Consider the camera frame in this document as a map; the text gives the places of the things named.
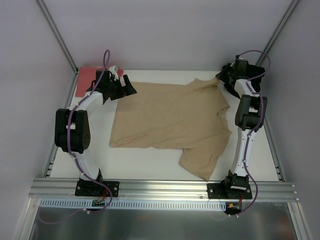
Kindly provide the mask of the beige t shirt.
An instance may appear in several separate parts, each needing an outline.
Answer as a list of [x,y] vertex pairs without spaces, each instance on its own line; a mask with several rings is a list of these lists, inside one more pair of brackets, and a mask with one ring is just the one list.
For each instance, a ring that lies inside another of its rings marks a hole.
[[118,101],[110,146],[182,150],[179,164],[208,181],[231,136],[219,80],[133,86],[137,93]]

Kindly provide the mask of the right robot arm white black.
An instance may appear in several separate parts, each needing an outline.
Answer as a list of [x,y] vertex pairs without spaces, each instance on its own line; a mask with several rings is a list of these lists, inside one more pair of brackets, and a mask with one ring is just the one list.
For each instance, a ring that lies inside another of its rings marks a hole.
[[263,67],[251,65],[238,55],[216,75],[225,89],[240,100],[234,117],[238,133],[234,160],[225,179],[212,190],[220,198],[252,198],[249,183],[253,179],[249,172],[251,152],[257,132],[264,124],[268,104],[268,99],[261,95],[264,75]]

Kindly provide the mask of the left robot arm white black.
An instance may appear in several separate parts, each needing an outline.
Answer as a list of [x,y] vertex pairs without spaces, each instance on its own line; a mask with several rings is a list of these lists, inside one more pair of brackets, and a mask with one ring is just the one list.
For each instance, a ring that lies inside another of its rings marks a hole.
[[96,79],[91,82],[83,98],[74,106],[59,108],[55,113],[54,143],[74,161],[80,179],[88,181],[86,189],[93,196],[103,192],[104,183],[101,170],[89,150],[89,117],[107,100],[114,101],[136,93],[126,74],[120,74],[112,67],[97,70]]

